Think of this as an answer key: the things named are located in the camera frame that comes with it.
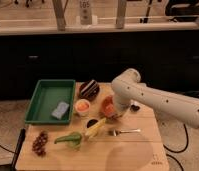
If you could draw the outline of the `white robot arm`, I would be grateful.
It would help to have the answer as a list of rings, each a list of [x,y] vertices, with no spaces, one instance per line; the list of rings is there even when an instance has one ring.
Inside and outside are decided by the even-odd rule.
[[[111,82],[113,104],[119,113],[137,101],[161,113],[174,116],[179,121],[199,130],[199,99],[147,87],[141,75],[129,68]]]

